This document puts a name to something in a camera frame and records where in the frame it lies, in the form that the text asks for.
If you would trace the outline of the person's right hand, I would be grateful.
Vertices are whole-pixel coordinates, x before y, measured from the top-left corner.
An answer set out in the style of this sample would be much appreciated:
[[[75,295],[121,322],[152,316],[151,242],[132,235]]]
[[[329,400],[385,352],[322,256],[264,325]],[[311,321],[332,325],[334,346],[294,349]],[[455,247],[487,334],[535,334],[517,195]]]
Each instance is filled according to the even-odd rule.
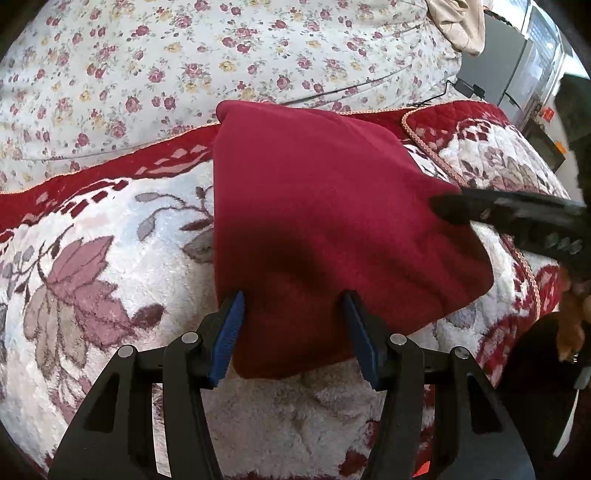
[[[578,354],[585,342],[584,323],[590,323],[590,281],[579,280],[560,266],[557,351],[560,361]]]

